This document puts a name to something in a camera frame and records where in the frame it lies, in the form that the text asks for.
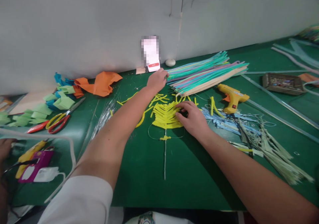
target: charger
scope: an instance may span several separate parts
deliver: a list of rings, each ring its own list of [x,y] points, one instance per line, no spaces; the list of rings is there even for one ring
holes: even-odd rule
[[[35,183],[45,183],[52,181],[56,176],[63,175],[63,180],[65,179],[65,173],[59,172],[59,167],[46,167],[39,169],[33,182]]]

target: yellow tool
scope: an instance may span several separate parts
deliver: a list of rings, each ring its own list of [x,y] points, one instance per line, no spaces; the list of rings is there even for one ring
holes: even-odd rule
[[[245,102],[249,100],[248,95],[244,95],[240,93],[240,91],[235,90],[234,88],[231,88],[227,85],[219,84],[217,88],[219,89],[219,91],[223,92],[227,96],[225,99],[223,99],[229,102],[228,107],[224,108],[224,112],[226,114],[235,113],[237,110],[238,102]]]
[[[42,149],[45,146],[45,144],[48,142],[48,140],[49,139],[45,139],[45,140],[40,141],[39,143],[34,145],[32,148],[30,148],[28,151],[26,151],[24,154],[22,154],[18,159],[18,163],[22,163],[22,162],[31,160],[33,154],[35,152],[39,151],[40,149]],[[16,179],[19,179],[22,176],[26,167],[27,167],[27,165],[21,165],[19,167],[17,174],[16,174]]]

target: green table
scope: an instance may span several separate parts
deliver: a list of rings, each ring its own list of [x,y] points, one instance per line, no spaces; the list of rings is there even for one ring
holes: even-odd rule
[[[230,61],[249,62],[249,71],[300,69],[285,56],[272,51],[270,49],[272,43],[256,44],[230,50],[228,53]],[[289,47],[288,39],[281,39],[276,41],[276,43]],[[319,60],[319,54],[315,48],[303,46],[303,49],[310,56]],[[210,54],[180,60],[177,62],[177,66],[204,60],[211,56]],[[77,159],[79,159],[89,143],[93,129],[110,99],[117,93],[120,101],[126,100],[146,85],[149,76],[149,74],[135,75],[135,71],[123,72],[121,75],[123,79],[113,86],[114,92],[108,98],[85,94],[87,97],[85,102],[71,115],[68,125],[59,133],[59,135],[70,136],[74,139]],[[254,81],[260,82],[262,75],[248,76]],[[249,95],[256,103],[318,137],[318,130],[278,104],[243,77],[233,77],[223,82],[223,84]],[[163,94],[169,92],[171,92],[171,89],[168,86],[161,91]],[[191,99],[193,100],[196,97],[200,107],[209,104],[209,97],[211,96],[214,96],[218,108],[225,106],[225,103],[220,102],[225,95],[215,88],[210,88],[197,95],[200,97],[193,95]],[[315,122],[319,122],[319,112],[316,109],[319,104],[318,97],[312,94],[304,94],[298,97],[283,94],[276,95],[306,116],[311,117]],[[261,113],[260,110],[248,103],[240,104],[239,109],[244,114]],[[244,205],[215,162],[191,135],[187,132],[184,134],[183,128],[167,131],[167,135],[172,138],[183,137],[167,141],[166,181],[163,180],[164,142],[152,138],[159,139],[163,137],[164,130],[151,125],[154,117],[150,118],[150,114],[150,112],[146,114],[143,124],[134,130],[127,142],[112,205],[245,210]],[[316,168],[319,166],[319,144],[267,114],[265,114],[265,119],[277,124],[277,126],[268,127],[267,129],[294,156],[292,162],[315,177]],[[217,129],[211,123],[210,126],[226,140],[240,141],[239,136]],[[25,132],[28,128],[21,127],[15,128],[15,130]],[[27,142],[27,146],[31,147],[35,142],[37,141],[30,140]],[[67,142],[54,140],[52,144],[56,146],[57,153],[53,157],[51,166],[59,166],[61,172],[68,173],[71,169],[71,161]],[[15,162],[23,151],[16,151],[15,153],[10,158],[9,163]],[[255,159],[279,176],[277,171],[264,158],[257,156]],[[11,188],[15,190],[14,205],[42,205],[43,201],[61,181],[62,178],[59,176],[50,183],[16,185],[15,180],[11,179]],[[303,181],[301,184],[293,186],[293,188],[316,206],[319,206],[319,194],[315,184]]]

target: yellow-handled scissors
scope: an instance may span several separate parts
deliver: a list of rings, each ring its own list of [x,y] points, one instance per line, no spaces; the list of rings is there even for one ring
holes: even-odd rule
[[[64,125],[66,124],[66,121],[70,118],[70,114],[85,100],[85,97],[82,98],[78,103],[73,105],[71,109],[69,109],[65,113],[60,113],[54,116],[52,119],[49,120],[49,122],[46,124],[46,129],[49,131],[50,134],[55,134],[59,132]]]

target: right hand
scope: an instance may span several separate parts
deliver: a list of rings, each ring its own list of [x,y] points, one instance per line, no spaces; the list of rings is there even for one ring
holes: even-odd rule
[[[183,101],[176,105],[177,108],[182,108],[181,112],[188,112],[187,118],[182,114],[176,113],[177,119],[182,123],[185,129],[195,138],[206,135],[211,132],[208,127],[206,118],[197,106],[191,101]]]

